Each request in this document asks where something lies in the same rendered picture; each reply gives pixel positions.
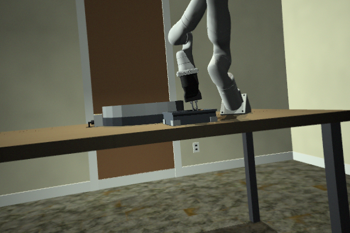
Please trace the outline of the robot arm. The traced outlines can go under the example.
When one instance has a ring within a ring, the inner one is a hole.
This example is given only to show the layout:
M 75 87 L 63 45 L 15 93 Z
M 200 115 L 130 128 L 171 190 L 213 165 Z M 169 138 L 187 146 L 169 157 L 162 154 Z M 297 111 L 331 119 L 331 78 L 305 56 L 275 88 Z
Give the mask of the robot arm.
M 215 44 L 208 73 L 217 86 L 226 109 L 237 110 L 244 101 L 234 76 L 228 73 L 231 65 L 228 0 L 191 0 L 182 18 L 171 28 L 168 39 L 172 45 L 183 45 L 183 49 L 176 53 L 178 65 L 194 62 L 192 31 L 201 21 L 206 9 L 208 37 Z

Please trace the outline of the red and green divided tray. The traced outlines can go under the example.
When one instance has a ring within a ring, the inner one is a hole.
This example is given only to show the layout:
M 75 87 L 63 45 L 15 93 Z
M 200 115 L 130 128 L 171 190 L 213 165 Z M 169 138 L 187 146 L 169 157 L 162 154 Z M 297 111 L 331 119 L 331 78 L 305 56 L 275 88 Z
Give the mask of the red and green divided tray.
M 171 126 L 180 126 L 185 124 L 207 123 L 218 121 L 216 116 L 217 109 L 194 109 L 174 112 L 162 112 L 163 124 Z

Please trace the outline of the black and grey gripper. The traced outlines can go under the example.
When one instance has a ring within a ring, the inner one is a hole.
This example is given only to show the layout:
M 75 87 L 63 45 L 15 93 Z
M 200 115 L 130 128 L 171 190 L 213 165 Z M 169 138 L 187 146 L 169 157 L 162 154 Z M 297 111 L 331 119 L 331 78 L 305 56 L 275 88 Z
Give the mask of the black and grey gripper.
M 193 111 L 193 101 L 197 107 L 197 101 L 202 99 L 201 92 L 198 89 L 198 69 L 195 67 L 194 62 L 188 62 L 178 65 L 179 71 L 176 73 L 177 77 L 180 77 L 182 88 L 184 90 L 184 100 L 185 102 L 190 102 Z

